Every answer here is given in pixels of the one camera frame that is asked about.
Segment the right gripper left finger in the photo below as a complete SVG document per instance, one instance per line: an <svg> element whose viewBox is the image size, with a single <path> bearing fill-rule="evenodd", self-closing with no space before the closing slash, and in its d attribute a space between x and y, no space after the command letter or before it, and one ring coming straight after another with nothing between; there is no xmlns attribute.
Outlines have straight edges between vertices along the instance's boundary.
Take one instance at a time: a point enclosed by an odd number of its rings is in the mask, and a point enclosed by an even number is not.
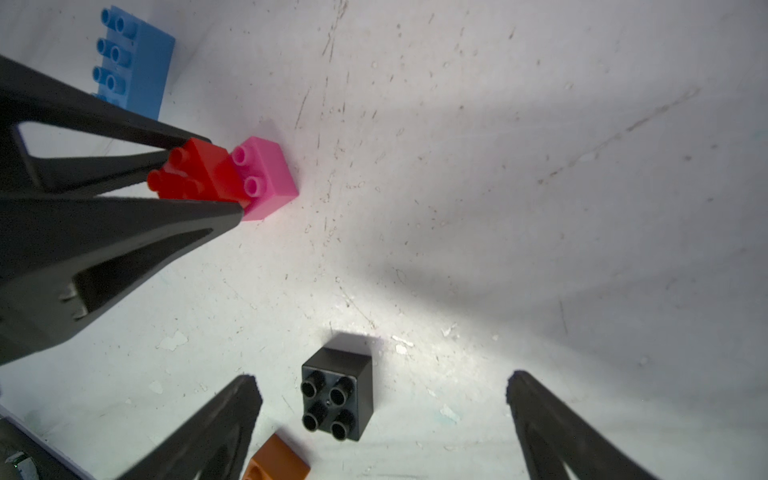
<svg viewBox="0 0 768 480"><path fill-rule="evenodd" d="M239 375L123 479L239 479L262 397L252 375Z"/></svg>

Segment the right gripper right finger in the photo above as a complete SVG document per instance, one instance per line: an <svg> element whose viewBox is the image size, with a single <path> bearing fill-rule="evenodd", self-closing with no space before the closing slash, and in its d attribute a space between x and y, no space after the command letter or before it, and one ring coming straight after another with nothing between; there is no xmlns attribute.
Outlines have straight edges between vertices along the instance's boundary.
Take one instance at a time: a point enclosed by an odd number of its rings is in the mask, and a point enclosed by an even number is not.
<svg viewBox="0 0 768 480"><path fill-rule="evenodd" d="M652 479L533 375L516 370L507 404L532 479Z"/></svg>

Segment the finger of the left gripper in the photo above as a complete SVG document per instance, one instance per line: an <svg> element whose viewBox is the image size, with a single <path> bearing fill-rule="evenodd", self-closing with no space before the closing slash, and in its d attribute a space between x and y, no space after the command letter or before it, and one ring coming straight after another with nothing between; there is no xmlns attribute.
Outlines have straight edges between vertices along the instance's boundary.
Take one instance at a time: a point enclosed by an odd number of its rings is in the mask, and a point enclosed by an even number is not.
<svg viewBox="0 0 768 480"><path fill-rule="evenodd" d="M155 147L124 156L40 158L19 132L33 122ZM82 92L6 57L1 58L1 192L31 195L98 195L142 183L162 167L172 149L205 140Z"/></svg>
<svg viewBox="0 0 768 480"><path fill-rule="evenodd" d="M242 216L236 203L2 197L1 362L70 340Z"/></svg>

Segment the blue long lego brick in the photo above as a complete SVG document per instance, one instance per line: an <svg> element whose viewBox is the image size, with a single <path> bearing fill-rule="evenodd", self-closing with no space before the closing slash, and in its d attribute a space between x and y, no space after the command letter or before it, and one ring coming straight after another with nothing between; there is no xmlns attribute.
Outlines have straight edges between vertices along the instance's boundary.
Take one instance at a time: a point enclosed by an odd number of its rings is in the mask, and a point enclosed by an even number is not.
<svg viewBox="0 0 768 480"><path fill-rule="evenodd" d="M96 43L102 60L92 69L93 96L158 119L175 38L116 6L104 8L100 20L106 35Z"/></svg>

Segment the red square lego brick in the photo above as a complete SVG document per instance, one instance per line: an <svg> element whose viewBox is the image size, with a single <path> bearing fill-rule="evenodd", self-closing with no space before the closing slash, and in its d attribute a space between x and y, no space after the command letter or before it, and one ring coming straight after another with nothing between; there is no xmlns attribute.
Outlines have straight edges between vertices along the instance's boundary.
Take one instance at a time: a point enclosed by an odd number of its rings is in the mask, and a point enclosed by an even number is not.
<svg viewBox="0 0 768 480"><path fill-rule="evenodd" d="M170 151L168 160L147 176L148 188L160 199L250 204L243 182L221 147L190 139Z"/></svg>

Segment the pink square lego brick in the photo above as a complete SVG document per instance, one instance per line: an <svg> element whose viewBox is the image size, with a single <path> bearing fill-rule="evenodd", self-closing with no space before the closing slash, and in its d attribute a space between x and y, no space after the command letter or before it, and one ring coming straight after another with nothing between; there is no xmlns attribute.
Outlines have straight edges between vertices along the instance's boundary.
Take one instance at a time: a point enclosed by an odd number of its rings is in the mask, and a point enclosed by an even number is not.
<svg viewBox="0 0 768 480"><path fill-rule="evenodd" d="M230 154L250 200L244 221L261 221L298 197L299 192L279 144L252 136Z"/></svg>

